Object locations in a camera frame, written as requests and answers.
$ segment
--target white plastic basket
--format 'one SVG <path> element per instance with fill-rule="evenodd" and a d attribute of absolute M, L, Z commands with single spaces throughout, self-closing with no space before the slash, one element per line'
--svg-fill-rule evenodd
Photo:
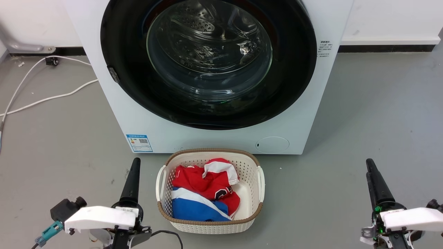
<path fill-rule="evenodd" d="M 234 220 L 198 222 L 172 217 L 171 190 L 175 168 L 179 165 L 203 167 L 207 161 L 224 158 L 232 163 L 240 177 L 233 190 L 240 197 Z M 173 154 L 157 175 L 155 186 L 160 213 L 178 230 L 188 233 L 226 234 L 246 231 L 260 213 L 264 199 L 264 174 L 257 159 L 250 153 L 231 149 L 191 149 Z"/>

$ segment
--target blue connector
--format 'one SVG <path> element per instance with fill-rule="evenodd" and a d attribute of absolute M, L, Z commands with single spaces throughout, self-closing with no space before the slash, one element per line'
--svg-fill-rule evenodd
<path fill-rule="evenodd" d="M 61 230 L 63 230 L 63 224 L 59 221 L 52 223 L 51 226 L 46 228 L 42 232 L 42 236 L 35 239 L 35 242 L 43 247 L 50 238 L 54 237 L 54 235 L 58 234 Z"/>

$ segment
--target white cable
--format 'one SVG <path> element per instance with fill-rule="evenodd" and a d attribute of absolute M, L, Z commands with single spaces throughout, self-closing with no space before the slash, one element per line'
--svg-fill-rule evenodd
<path fill-rule="evenodd" d="M 4 121 L 5 121 L 5 119 L 6 119 L 6 115 L 9 114 L 9 113 L 8 113 L 9 108 L 11 107 L 11 104 L 12 104 L 12 102 L 14 101 L 14 98 L 16 97 L 17 92 L 19 91 L 19 89 L 20 89 L 20 87 L 22 86 L 23 82 L 25 81 L 26 77 L 27 77 L 27 76 L 29 75 L 29 73 L 34 69 L 34 67 L 35 67 L 37 64 L 39 64 L 40 62 L 44 61 L 46 58 L 51 58 L 51 57 L 65 58 L 65 59 L 68 59 L 68 60 L 71 60 L 71 61 L 77 61 L 77 62 L 80 62 L 80 63 L 86 64 L 86 65 L 89 65 L 89 66 L 91 65 L 91 64 L 89 64 L 89 63 L 87 63 L 87 62 L 83 62 L 83 61 L 81 61 L 81 60 L 72 59 L 72 58 L 68 58 L 68 57 L 64 57 L 64 56 L 58 56 L 58 55 L 47 56 L 47 57 L 45 57 L 45 58 L 43 58 L 43 59 L 37 61 L 37 63 L 31 67 L 31 69 L 26 73 L 26 75 L 25 75 L 25 77 L 23 78 L 23 80 L 20 82 L 19 86 L 17 87 L 16 91 L 15 91 L 14 94 L 12 95 L 11 100 L 10 100 L 9 103 L 8 103 L 5 112 L 2 114 L 2 115 L 3 115 L 3 119 L 2 119 L 2 121 L 1 121 L 1 123 L 0 123 L 0 153 L 1 153 L 1 135 L 2 135 L 2 131 L 3 131 L 3 127 L 4 127 Z M 82 87 L 84 87 L 84 86 L 85 86 L 85 85 L 81 86 L 79 89 L 75 90 L 73 93 L 75 93 L 76 91 L 80 90 L 80 89 L 81 89 Z M 28 107 L 33 106 L 33 105 L 36 105 L 36 104 L 41 103 L 41 102 L 46 101 L 46 100 L 38 101 L 38 102 L 36 102 L 36 103 L 34 103 L 34 104 L 29 105 Z"/>
<path fill-rule="evenodd" d="M 134 240 L 134 238 L 135 238 L 135 237 L 132 237 L 132 238 L 129 240 L 129 243 L 128 243 L 128 249 L 131 249 L 132 241 Z"/>
<path fill-rule="evenodd" d="M 66 94 L 62 94 L 62 95 L 57 95 L 57 96 L 52 96 L 52 97 L 49 97 L 49 98 L 45 98 L 45 99 L 39 100 L 39 101 L 37 101 L 37 102 L 34 102 L 34 103 L 32 103 L 32 104 L 26 105 L 26 106 L 24 106 L 24 107 L 22 107 L 22 108 L 19 108 L 19 109 L 17 109 L 17 110 L 10 111 L 10 112 L 8 112 L 7 114 L 9 115 L 9 114 L 13 114 L 13 113 L 19 112 L 19 111 L 21 111 L 21 110 L 25 110 L 26 108 L 29 108 L 29 107 L 31 107 L 31 106 L 34 106 L 34 105 L 36 105 L 36 104 L 40 104 L 40 103 L 42 103 L 42 102 L 45 102 L 45 101 L 48 101 L 48 100 L 51 100 L 51 99 L 60 98 L 60 97 L 66 97 L 66 96 L 72 95 L 72 94 L 78 92 L 80 89 L 84 88 L 85 86 L 90 85 L 90 84 L 92 84 L 92 83 L 94 83 L 94 82 L 97 82 L 97 81 L 98 81 L 98 79 L 93 80 L 93 81 L 90 81 L 90 82 L 87 82 L 87 83 L 83 84 L 82 86 L 80 86 L 79 88 L 77 88 L 76 90 L 74 90 L 74 91 L 72 91 L 72 92 L 70 92 L 70 93 L 66 93 Z"/>

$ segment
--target white stripe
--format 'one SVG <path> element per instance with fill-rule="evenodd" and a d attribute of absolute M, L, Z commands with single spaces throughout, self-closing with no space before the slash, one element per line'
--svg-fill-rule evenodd
<path fill-rule="evenodd" d="M 217 161 L 205 164 L 205 172 L 203 172 L 202 177 L 205 178 L 208 172 L 221 173 L 225 171 L 228 175 L 229 185 L 232 186 L 239 182 L 237 171 L 235 171 L 235 168 L 232 164 Z"/>
<path fill-rule="evenodd" d="M 225 217 L 226 219 L 232 220 L 231 217 L 229 217 L 227 214 L 223 213 L 220 209 L 217 208 L 217 206 L 214 205 L 210 200 L 204 198 L 203 196 L 196 194 L 192 191 L 189 191 L 185 188 L 179 188 L 177 190 L 171 191 L 171 199 L 180 198 L 190 201 L 199 202 L 202 204 L 205 204 L 206 206 L 214 209 L 217 211 L 221 216 Z"/>

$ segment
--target white wall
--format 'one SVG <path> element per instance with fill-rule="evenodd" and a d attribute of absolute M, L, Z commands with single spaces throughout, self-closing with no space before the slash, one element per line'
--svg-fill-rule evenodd
<path fill-rule="evenodd" d="M 61 0 L 0 0 L 0 23 L 23 43 L 82 45 Z"/>
<path fill-rule="evenodd" d="M 23 43 L 81 46 L 61 0 L 0 0 L 0 22 Z M 343 45 L 437 44 L 443 0 L 355 0 Z"/>
<path fill-rule="evenodd" d="M 2 58 L 3 54 L 6 52 L 6 47 L 0 41 L 0 58 Z"/>
<path fill-rule="evenodd" d="M 342 45 L 438 44 L 443 0 L 354 0 Z"/>

